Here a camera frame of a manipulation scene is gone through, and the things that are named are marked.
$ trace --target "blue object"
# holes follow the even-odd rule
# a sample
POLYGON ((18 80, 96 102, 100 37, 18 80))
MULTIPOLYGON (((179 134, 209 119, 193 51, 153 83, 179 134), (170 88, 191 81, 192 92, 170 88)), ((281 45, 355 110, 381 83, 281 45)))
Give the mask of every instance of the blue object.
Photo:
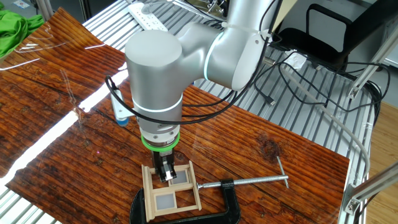
POLYGON ((122 121, 116 119, 116 122, 118 123, 118 125, 119 125, 120 127, 126 127, 127 124, 129 123, 129 118, 126 118, 126 119, 124 119, 124 120, 122 120, 122 121))

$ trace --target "black chair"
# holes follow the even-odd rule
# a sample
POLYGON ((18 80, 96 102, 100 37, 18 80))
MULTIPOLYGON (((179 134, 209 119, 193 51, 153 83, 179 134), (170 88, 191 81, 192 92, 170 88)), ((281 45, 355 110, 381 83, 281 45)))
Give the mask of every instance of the black chair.
POLYGON ((337 70, 348 61, 349 53, 356 46, 396 14, 398 14, 398 0, 378 0, 354 22, 323 6, 312 4, 307 10, 307 31, 302 32, 298 29, 286 28, 278 34, 282 40, 272 45, 282 50, 297 49, 301 53, 308 54, 314 62, 337 70), (310 35, 311 10, 316 10, 346 24, 341 52, 310 35))

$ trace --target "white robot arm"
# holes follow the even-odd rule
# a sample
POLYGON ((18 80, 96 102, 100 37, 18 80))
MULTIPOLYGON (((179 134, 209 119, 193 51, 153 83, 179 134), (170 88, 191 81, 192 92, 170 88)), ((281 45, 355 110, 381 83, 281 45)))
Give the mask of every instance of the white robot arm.
POLYGON ((223 31, 189 23, 176 36, 147 30, 128 40, 126 62, 134 111, 144 115, 137 117, 142 142, 152 151, 161 181, 176 177, 173 148, 180 137, 184 89, 206 78, 242 90, 256 70, 281 2, 231 0, 223 31))

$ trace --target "wood grain surface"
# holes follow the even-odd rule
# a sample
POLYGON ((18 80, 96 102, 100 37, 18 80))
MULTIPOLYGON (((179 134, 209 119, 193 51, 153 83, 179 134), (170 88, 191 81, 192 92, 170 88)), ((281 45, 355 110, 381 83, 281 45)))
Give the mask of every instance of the wood grain surface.
MULTIPOLYGON (((382 103, 372 131, 370 177, 398 161, 398 108, 382 103)), ((398 220, 398 183, 390 186, 368 205, 366 223, 391 224, 398 220)))
MULTIPOLYGON (((135 119, 118 126, 109 95, 87 113, 78 106, 123 63, 123 53, 103 45, 60 9, 0 66, 0 177, 69 112, 78 118, 7 184, 62 223, 128 223, 142 187, 141 164, 152 166, 135 119)), ((128 81, 120 88, 132 106, 128 81)), ((183 97, 185 104, 216 100, 192 86, 183 97)), ((211 113, 225 105, 183 113, 211 113)), ((235 106, 182 126, 175 163, 191 160, 203 184, 281 175, 277 155, 290 188, 283 181, 237 186, 240 223, 336 223, 349 160, 235 106)), ((219 189, 201 190, 200 197, 202 211, 154 221, 224 210, 219 189)), ((194 198, 182 192, 177 200, 189 205, 194 198)))

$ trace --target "led light ring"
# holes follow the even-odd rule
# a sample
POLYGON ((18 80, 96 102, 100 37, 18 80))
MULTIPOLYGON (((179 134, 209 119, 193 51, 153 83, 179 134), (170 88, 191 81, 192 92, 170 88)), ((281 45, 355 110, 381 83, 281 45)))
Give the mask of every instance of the led light ring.
POLYGON ((175 108, 176 106, 178 106, 178 105, 180 104, 181 101, 182 101, 182 94, 181 94, 180 100, 178 100, 173 106, 168 107, 168 108, 165 108, 165 109, 160 109, 160 110, 152 110, 152 109, 147 109, 147 108, 145 108, 145 107, 140 106, 140 105, 134 100, 134 98, 132 99, 132 102, 134 103, 134 106, 140 108, 140 109, 143 110, 143 111, 151 112, 151 113, 161 113, 161 112, 169 111, 169 110, 175 108))
POLYGON ((144 144, 144 146, 154 152, 167 152, 172 150, 180 141, 180 133, 178 133, 177 138, 175 139, 174 143, 166 146, 166 147, 155 147, 155 146, 151 146, 150 144, 148 144, 148 142, 145 140, 145 138, 143 136, 141 136, 141 141, 144 144))

